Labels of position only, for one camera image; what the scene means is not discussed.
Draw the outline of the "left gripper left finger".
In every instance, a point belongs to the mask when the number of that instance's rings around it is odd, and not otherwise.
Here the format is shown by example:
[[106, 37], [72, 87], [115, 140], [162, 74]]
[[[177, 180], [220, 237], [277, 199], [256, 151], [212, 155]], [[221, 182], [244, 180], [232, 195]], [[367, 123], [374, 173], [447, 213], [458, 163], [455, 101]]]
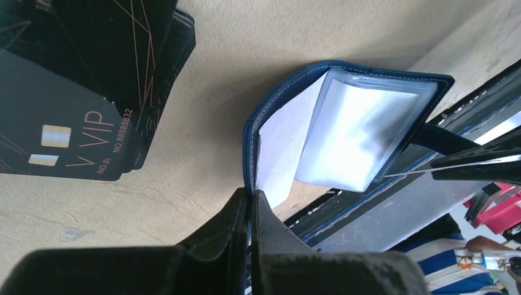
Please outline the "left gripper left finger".
[[170, 246], [33, 251], [2, 294], [243, 294], [248, 193], [237, 189], [214, 217]]

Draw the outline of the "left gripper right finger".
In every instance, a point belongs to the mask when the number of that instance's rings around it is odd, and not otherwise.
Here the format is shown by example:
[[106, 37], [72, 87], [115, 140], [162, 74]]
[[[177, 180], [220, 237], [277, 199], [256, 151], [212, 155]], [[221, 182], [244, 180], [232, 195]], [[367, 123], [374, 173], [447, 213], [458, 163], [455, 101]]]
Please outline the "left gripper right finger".
[[395, 251], [321, 253], [252, 196], [253, 294], [429, 294], [415, 262]]

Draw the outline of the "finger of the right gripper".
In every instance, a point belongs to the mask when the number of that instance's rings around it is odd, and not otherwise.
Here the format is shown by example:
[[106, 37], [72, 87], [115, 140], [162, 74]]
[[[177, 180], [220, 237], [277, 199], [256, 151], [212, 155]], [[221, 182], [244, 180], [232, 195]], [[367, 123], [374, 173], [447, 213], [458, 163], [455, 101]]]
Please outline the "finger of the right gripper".
[[479, 145], [437, 125], [426, 124], [416, 132], [411, 143], [443, 155], [432, 162], [431, 168], [452, 167], [519, 155], [520, 127]]
[[520, 165], [471, 165], [433, 171], [435, 180], [489, 181], [520, 185]]

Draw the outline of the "blue leather card holder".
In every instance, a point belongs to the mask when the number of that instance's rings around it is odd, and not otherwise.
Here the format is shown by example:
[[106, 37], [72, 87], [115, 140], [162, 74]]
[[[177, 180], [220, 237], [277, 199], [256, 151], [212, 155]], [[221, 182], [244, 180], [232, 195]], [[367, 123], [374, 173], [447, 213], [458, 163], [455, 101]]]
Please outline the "blue leather card holder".
[[294, 181], [364, 192], [411, 144], [452, 76], [340, 60], [310, 64], [276, 86], [243, 132], [243, 179], [271, 207]]

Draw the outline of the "black credit card stack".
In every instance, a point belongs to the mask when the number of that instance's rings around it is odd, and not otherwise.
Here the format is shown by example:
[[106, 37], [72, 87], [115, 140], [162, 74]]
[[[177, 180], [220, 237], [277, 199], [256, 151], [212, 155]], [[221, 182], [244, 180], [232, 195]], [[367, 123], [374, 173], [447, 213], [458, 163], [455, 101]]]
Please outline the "black credit card stack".
[[140, 169], [195, 44], [176, 1], [2, 1], [1, 173]]

